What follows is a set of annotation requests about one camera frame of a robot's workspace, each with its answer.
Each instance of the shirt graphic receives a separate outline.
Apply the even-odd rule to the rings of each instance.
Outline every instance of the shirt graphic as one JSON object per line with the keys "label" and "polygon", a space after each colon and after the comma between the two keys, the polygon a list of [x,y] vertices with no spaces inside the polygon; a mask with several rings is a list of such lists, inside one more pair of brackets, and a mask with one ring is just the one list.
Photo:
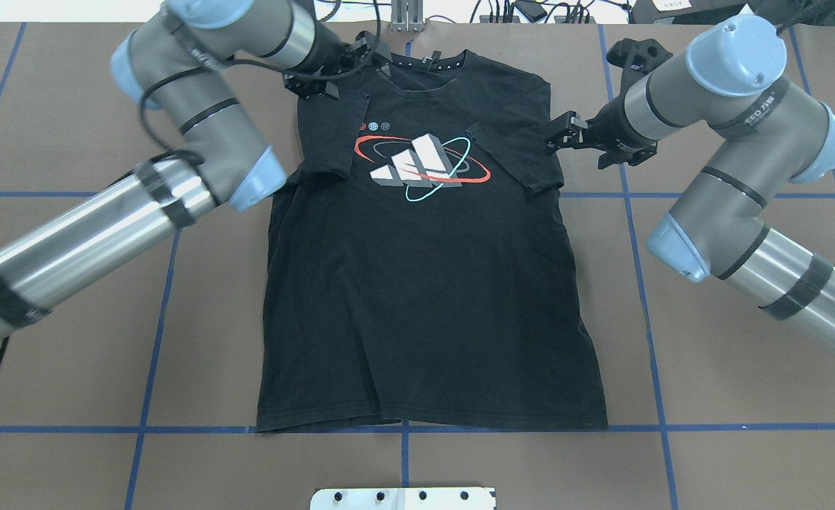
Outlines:
{"label": "shirt graphic", "polygon": [[[463,154],[448,147],[456,142],[465,143]],[[389,155],[402,146],[404,151]],[[366,147],[374,152],[371,156],[391,161],[391,164],[371,171],[370,178],[380,186],[404,186],[404,197],[408,201],[424,200],[440,188],[459,188],[463,183],[486,183],[491,177],[489,169],[469,155],[471,140],[463,136],[448,142],[440,142],[429,133],[413,140],[398,136],[361,136],[355,144],[355,154],[374,164],[376,161],[363,153]],[[458,174],[471,175],[459,177]],[[415,198],[411,197],[411,188],[430,190]]]}

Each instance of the white label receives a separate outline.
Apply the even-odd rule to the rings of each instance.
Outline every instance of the white label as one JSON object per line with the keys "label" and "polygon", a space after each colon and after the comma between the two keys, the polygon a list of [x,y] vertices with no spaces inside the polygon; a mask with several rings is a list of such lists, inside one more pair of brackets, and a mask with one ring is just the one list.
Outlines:
{"label": "white label", "polygon": [[689,0],[654,0],[653,4],[661,12],[691,9]]}

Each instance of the blue joint cap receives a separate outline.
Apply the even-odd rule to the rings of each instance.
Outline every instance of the blue joint cap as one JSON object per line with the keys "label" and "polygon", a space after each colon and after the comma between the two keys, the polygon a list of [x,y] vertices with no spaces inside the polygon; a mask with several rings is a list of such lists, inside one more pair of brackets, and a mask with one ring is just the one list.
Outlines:
{"label": "blue joint cap", "polygon": [[[125,42],[122,42],[112,54],[109,67],[118,88],[122,89],[122,92],[127,94],[135,104],[140,104],[140,98],[143,97],[143,87],[137,81],[137,75],[133,72],[133,66],[131,65],[131,38],[133,38],[135,32],[131,32]],[[152,99],[146,100],[146,107],[150,110],[161,109],[161,106]]]}
{"label": "blue joint cap", "polygon": [[695,283],[710,274],[710,266],[701,257],[698,248],[668,212],[647,239],[647,249],[654,257]]}
{"label": "blue joint cap", "polygon": [[776,27],[753,14],[738,14],[691,42],[685,64],[703,88],[719,96],[759,94],[785,71],[785,42]]}
{"label": "blue joint cap", "polygon": [[826,172],[835,168],[835,114],[829,109],[826,104],[826,113],[829,114],[829,129],[826,132],[826,141],[823,142],[823,148],[819,150],[817,158],[812,162],[811,166],[800,172],[800,174],[789,178],[789,181],[795,184],[813,183],[813,181],[826,175]]}
{"label": "blue joint cap", "polygon": [[285,171],[282,170],[282,165],[279,164],[276,156],[272,154],[272,147],[267,147],[244,181],[229,198],[229,205],[239,212],[246,210],[284,185]]}
{"label": "blue joint cap", "polygon": [[254,0],[169,0],[169,9],[190,26],[216,29],[238,21]]}

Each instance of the robotic arm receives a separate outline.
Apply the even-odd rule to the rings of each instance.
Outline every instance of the robotic arm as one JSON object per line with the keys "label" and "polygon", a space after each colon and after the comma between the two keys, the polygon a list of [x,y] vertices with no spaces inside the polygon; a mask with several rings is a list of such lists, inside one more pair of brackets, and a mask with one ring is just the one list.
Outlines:
{"label": "robotic arm", "polygon": [[220,204],[244,210],[285,183],[268,143],[211,72],[239,50],[322,75],[357,56],[290,0],[162,4],[117,49],[112,70],[137,103],[153,91],[146,106],[164,108],[188,143],[0,249],[0,340]]}
{"label": "robotic arm", "polygon": [[625,40],[622,93],[584,122],[550,123],[547,147],[601,149],[599,167],[636,165],[657,141],[706,120],[721,148],[663,217],[647,248],[690,281],[713,274],[835,355],[835,268],[771,229],[760,213],[786,183],[835,168],[835,115],[783,75],[786,51],[758,16],[735,16],[672,56]]}

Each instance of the black t-shirt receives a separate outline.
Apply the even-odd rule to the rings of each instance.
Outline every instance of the black t-shirt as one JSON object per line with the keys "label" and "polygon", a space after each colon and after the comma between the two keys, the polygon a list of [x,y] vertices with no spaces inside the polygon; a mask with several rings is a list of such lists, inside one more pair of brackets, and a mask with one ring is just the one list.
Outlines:
{"label": "black t-shirt", "polygon": [[395,55],[298,101],[273,199],[259,431],[607,425],[544,153],[550,85]]}

